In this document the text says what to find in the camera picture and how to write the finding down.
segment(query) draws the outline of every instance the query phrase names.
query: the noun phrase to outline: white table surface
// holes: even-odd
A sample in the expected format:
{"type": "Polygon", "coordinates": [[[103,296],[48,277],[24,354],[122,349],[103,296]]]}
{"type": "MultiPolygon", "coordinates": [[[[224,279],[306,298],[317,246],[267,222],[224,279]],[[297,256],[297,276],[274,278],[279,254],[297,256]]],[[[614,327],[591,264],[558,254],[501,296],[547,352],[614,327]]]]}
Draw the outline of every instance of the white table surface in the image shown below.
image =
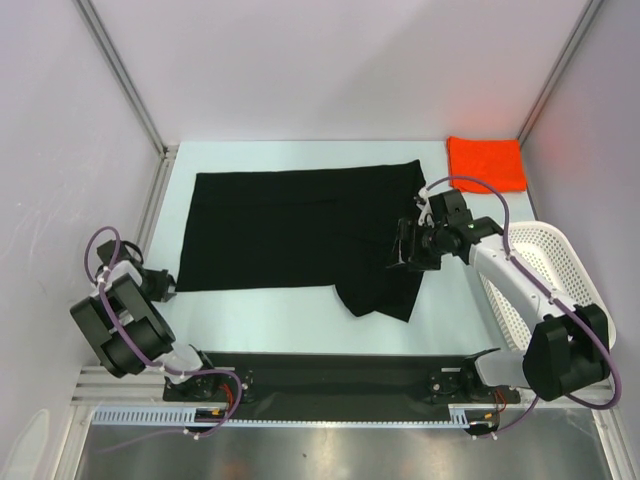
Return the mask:
{"type": "MultiPolygon", "coordinates": [[[[177,278],[197,173],[348,168],[416,158],[427,182],[447,175],[444,142],[184,142],[146,265],[167,268],[177,278]]],[[[465,198],[474,216],[503,221],[493,195],[465,198]]],[[[526,193],[506,198],[513,221],[533,220],[526,193]]],[[[443,355],[506,347],[478,275],[451,257],[443,259],[442,270],[425,272],[409,323],[377,312],[356,318],[334,287],[188,292],[158,309],[179,341],[206,351],[443,355]]]]}

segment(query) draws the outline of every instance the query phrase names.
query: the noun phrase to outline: white wall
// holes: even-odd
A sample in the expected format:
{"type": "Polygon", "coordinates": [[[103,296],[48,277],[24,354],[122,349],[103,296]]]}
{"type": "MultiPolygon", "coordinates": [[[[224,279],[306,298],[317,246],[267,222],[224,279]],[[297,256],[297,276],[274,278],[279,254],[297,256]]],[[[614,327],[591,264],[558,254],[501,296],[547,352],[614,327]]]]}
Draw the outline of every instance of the white wall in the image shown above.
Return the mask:
{"type": "Polygon", "coordinates": [[[622,410],[640,446],[640,2],[608,2],[525,144],[542,220],[569,237],[616,324],[622,410]]]}
{"type": "Polygon", "coordinates": [[[586,0],[95,0],[160,133],[515,137],[586,0]]]}
{"type": "Polygon", "coordinates": [[[41,408],[44,472],[79,367],[68,313],[89,291],[81,258],[103,224],[131,237],[158,161],[70,0],[10,0],[0,15],[0,471],[41,408]]]}

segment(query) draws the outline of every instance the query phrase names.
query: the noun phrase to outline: black cloth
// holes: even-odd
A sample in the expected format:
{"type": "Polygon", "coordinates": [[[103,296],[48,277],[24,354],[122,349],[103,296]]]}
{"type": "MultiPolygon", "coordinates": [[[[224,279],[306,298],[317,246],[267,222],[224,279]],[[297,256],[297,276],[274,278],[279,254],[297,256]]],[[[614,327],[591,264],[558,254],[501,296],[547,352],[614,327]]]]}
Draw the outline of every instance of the black cloth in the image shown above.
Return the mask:
{"type": "Polygon", "coordinates": [[[422,274],[386,268],[424,186],[404,165],[197,175],[177,290],[335,285],[356,316],[409,321],[422,274]]]}

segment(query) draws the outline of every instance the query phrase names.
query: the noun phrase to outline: orange towel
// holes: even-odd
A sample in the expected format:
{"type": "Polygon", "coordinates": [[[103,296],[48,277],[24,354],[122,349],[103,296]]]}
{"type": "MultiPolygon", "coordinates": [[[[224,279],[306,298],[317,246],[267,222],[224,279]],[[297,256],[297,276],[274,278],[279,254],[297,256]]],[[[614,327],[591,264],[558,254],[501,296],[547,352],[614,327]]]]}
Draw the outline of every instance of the orange towel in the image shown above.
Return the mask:
{"type": "MultiPolygon", "coordinates": [[[[469,175],[484,180],[500,192],[521,192],[527,188],[517,140],[465,140],[449,137],[449,174],[469,175]]],[[[490,193],[468,180],[452,180],[463,192],[490,193]]]]}

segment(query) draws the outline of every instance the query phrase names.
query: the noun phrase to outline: white basket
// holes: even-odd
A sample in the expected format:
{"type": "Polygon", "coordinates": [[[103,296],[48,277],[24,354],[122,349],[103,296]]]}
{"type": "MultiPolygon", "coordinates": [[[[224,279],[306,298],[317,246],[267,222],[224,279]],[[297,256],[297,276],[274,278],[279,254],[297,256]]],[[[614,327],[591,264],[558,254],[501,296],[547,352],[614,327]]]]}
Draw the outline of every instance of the white basket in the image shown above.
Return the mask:
{"type": "MultiPolygon", "coordinates": [[[[600,306],[607,314],[609,348],[613,347],[616,328],[611,315],[567,237],[548,223],[518,222],[509,225],[509,243],[538,273],[577,303],[600,306]]],[[[480,278],[509,348],[526,350],[531,332],[522,317],[489,280],[482,275],[480,278]]]]}

